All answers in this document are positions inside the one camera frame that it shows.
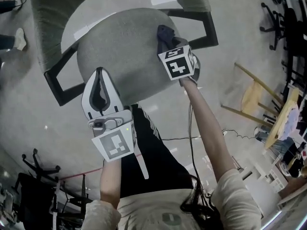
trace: round cushion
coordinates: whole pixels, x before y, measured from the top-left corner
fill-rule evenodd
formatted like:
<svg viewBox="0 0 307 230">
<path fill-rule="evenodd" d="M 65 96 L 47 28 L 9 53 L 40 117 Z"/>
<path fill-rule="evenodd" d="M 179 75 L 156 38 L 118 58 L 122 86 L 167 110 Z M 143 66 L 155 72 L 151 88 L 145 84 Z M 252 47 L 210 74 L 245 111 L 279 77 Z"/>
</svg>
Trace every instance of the round cushion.
<svg viewBox="0 0 307 230">
<path fill-rule="evenodd" d="M 157 29 L 178 31 L 163 12 L 141 8 L 118 12 L 94 26 L 80 40 L 78 66 L 85 83 L 97 67 L 105 68 L 124 105 L 146 99 L 174 84 L 157 56 Z"/>
</svg>

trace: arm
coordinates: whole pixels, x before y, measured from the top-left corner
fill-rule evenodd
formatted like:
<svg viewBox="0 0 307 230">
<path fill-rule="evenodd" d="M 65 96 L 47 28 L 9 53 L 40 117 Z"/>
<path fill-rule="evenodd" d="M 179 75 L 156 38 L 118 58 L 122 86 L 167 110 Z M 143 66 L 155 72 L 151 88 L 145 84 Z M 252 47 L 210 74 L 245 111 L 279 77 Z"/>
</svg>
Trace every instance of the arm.
<svg viewBox="0 0 307 230">
<path fill-rule="evenodd" d="M 86 205 L 81 230 L 116 229 L 121 215 L 116 210 L 120 199 L 121 159 L 104 162 L 100 178 L 100 200 Z"/>
<path fill-rule="evenodd" d="M 100 178 L 100 200 L 117 209 L 120 199 L 121 159 L 104 163 Z"/>
<path fill-rule="evenodd" d="M 182 79 L 181 84 L 188 93 L 202 142 L 218 182 L 225 172 L 235 169 L 222 130 L 196 84 L 188 78 Z"/>
</svg>

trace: sneaker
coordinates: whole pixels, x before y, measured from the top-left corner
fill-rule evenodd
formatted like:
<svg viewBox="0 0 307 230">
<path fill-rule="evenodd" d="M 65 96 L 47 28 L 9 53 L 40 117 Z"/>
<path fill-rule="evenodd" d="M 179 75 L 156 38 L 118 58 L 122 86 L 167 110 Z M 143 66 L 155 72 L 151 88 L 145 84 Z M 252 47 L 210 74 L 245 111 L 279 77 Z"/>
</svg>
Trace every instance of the sneaker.
<svg viewBox="0 0 307 230">
<path fill-rule="evenodd" d="M 21 0 L 15 0 L 15 8 L 13 8 L 13 10 L 19 10 L 22 7 L 22 2 Z"/>
<path fill-rule="evenodd" d="M 27 42 L 24 38 L 24 31 L 22 28 L 18 28 L 15 35 L 14 47 L 22 51 L 26 45 Z"/>
</svg>

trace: red cable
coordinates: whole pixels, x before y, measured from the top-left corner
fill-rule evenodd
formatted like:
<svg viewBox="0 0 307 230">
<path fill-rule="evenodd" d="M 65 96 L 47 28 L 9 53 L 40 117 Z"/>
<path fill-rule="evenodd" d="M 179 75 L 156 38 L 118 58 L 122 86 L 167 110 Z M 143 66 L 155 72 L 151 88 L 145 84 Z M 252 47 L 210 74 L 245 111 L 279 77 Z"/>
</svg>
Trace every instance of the red cable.
<svg viewBox="0 0 307 230">
<path fill-rule="evenodd" d="M 92 173 L 92 172 L 96 172 L 96 171 L 101 170 L 102 168 L 103 168 L 103 167 L 101 167 L 101 168 L 99 168 L 99 169 L 92 170 L 92 171 L 87 171 L 87 172 L 84 172 L 84 173 L 74 174 L 74 175 L 71 175 L 71 176 L 63 177 L 63 178 L 60 178 L 60 181 L 63 181 L 63 180 L 66 180 L 66 179 L 70 179 L 70 178 L 73 178 L 73 177 L 77 177 L 77 176 L 80 176 L 80 175 L 84 175 L 84 174 L 89 174 L 89 173 Z"/>
</svg>

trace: black hair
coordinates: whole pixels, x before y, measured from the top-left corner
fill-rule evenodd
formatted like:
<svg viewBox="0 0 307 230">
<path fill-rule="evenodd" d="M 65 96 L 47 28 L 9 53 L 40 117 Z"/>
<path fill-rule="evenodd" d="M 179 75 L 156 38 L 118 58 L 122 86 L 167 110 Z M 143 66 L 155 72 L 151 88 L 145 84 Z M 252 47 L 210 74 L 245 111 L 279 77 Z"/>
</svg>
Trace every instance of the black hair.
<svg viewBox="0 0 307 230">
<path fill-rule="evenodd" d="M 223 224 L 221 221 L 220 213 L 216 207 L 211 203 L 211 195 L 204 195 L 200 180 L 191 175 L 192 180 L 196 180 L 195 188 L 193 192 L 187 197 L 187 199 L 181 204 L 180 209 L 185 213 L 190 213 L 200 229 L 208 230 L 223 230 Z M 200 199 L 206 198 L 209 200 L 204 200 L 204 204 L 200 204 Z"/>
</svg>

